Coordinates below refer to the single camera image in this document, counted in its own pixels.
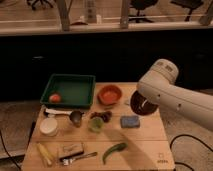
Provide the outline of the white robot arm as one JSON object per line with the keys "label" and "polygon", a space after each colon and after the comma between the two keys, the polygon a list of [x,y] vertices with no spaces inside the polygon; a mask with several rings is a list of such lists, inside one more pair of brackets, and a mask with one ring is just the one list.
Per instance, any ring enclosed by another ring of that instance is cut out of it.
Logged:
{"label": "white robot arm", "polygon": [[149,102],[164,106],[213,132],[213,96],[175,86],[177,66],[158,59],[137,83],[137,91]]}

